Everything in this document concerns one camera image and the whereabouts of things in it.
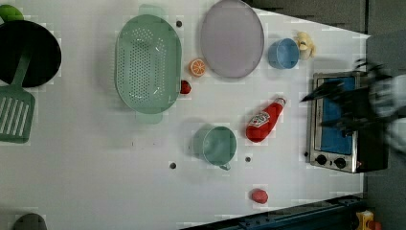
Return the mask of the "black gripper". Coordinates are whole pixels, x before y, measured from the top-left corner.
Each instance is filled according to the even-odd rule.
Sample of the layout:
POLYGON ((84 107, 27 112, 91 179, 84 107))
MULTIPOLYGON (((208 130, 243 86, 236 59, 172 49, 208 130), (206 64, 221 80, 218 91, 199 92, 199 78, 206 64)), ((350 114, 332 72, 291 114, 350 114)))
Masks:
MULTIPOLYGON (((373 124, 388 124, 393 118, 393 77, 382 64, 368 60, 357 60, 353 74, 360 75, 360 85, 350 91, 351 116, 361 127, 373 124)), ((341 80, 327 81, 303 98, 303 102, 329 99, 333 102, 345 98, 341 80)), ((321 122, 322 127, 334 127, 344 134, 352 134, 350 119, 340 118, 321 122)))

